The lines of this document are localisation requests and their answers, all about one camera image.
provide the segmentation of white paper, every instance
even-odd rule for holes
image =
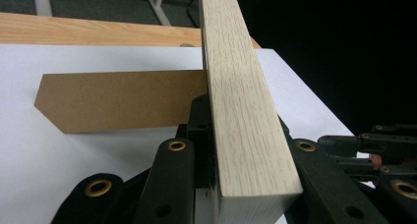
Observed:
[[[273,50],[257,53],[293,138],[351,135]],[[175,135],[175,128],[64,135],[33,106],[43,74],[202,67],[201,48],[0,45],[0,223],[49,223],[79,181],[96,173],[126,181]],[[205,191],[197,196],[196,223],[211,223]]]

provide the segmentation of light wooden block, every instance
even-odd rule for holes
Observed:
[[[274,223],[302,193],[236,0],[201,0],[214,127],[216,223]]]

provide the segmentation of table surface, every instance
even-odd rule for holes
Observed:
[[[255,41],[254,47],[261,48]],[[199,28],[178,28],[0,13],[0,43],[202,46]]]

